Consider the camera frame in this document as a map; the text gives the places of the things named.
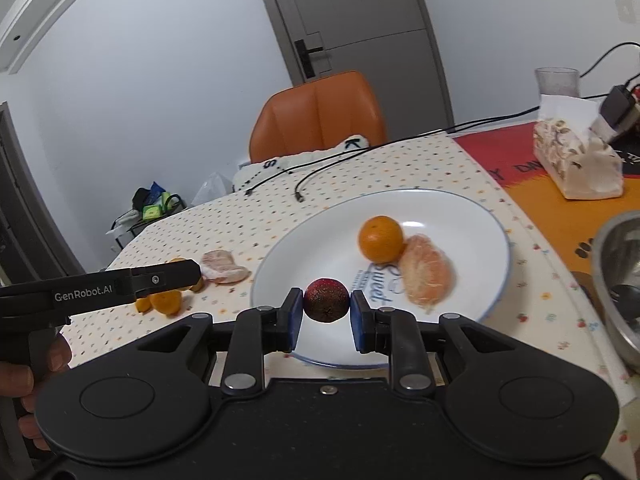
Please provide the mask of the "person's left hand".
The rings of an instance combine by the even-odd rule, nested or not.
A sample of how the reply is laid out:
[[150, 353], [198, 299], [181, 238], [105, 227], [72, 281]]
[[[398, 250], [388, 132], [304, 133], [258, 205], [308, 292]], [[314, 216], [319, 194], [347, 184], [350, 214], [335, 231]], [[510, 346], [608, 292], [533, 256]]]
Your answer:
[[[47, 356], [48, 371], [47, 378], [69, 370], [68, 363], [72, 359], [70, 345], [62, 335], [58, 335], [52, 342]], [[26, 412], [22, 415], [15, 426], [17, 426], [23, 438], [31, 440], [36, 448], [49, 451], [49, 445], [37, 426], [35, 420], [35, 403], [40, 384], [36, 384], [34, 374], [27, 365], [1, 363], [1, 395], [5, 398], [18, 399], [22, 408]]]

